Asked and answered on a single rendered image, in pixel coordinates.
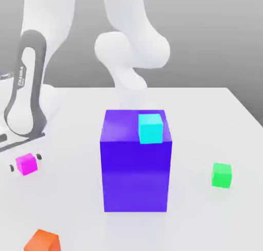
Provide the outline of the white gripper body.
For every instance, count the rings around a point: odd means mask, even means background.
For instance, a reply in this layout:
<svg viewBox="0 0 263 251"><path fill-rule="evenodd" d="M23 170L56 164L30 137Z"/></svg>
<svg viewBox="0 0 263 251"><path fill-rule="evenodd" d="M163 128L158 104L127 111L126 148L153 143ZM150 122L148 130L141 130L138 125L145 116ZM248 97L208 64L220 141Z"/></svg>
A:
<svg viewBox="0 0 263 251"><path fill-rule="evenodd" d="M43 155L45 150L45 133L37 137L21 137L11 133L0 134L0 166L8 166L15 163L19 156L31 153Z"/></svg>

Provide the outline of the small magenta cube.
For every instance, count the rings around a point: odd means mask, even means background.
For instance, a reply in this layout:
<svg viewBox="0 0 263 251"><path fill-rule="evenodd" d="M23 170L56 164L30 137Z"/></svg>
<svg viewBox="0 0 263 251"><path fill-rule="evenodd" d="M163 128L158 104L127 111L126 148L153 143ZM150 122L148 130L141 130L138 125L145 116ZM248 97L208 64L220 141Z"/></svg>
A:
<svg viewBox="0 0 263 251"><path fill-rule="evenodd" d="M28 153L15 159L19 172L25 176L38 170L36 158Z"/></svg>

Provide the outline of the small orange cube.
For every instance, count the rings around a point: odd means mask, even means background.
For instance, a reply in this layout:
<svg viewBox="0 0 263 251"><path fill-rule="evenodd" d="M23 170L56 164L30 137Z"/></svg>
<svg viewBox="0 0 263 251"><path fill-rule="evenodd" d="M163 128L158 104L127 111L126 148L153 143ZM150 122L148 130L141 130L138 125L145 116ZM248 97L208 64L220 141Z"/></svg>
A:
<svg viewBox="0 0 263 251"><path fill-rule="evenodd" d="M59 236L38 229L25 245L24 251L61 251Z"/></svg>

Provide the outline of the small cyan cube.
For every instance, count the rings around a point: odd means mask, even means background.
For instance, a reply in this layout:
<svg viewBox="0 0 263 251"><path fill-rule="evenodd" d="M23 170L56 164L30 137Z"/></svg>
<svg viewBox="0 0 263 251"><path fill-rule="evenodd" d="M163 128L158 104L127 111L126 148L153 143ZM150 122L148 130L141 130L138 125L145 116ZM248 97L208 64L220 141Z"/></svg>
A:
<svg viewBox="0 0 263 251"><path fill-rule="evenodd" d="M161 144L163 121L160 114L139 114L138 135L140 144Z"/></svg>

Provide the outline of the small green cube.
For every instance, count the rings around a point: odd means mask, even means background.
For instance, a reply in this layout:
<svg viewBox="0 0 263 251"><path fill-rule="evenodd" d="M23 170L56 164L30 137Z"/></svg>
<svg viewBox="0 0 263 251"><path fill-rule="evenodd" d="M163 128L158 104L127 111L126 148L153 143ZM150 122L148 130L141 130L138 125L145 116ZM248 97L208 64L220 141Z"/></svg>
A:
<svg viewBox="0 0 263 251"><path fill-rule="evenodd" d="M213 164L212 186L230 188L232 181L232 166L229 164Z"/></svg>

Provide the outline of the large purple box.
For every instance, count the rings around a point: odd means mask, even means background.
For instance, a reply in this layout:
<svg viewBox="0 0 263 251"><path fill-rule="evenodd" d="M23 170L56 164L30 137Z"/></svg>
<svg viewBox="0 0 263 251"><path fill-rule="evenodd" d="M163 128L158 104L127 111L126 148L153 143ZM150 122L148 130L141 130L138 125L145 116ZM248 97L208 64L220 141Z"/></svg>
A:
<svg viewBox="0 0 263 251"><path fill-rule="evenodd" d="M158 114L163 122L159 144L141 144L138 117ZM106 110L100 154L106 212L165 212L172 137L163 110Z"/></svg>

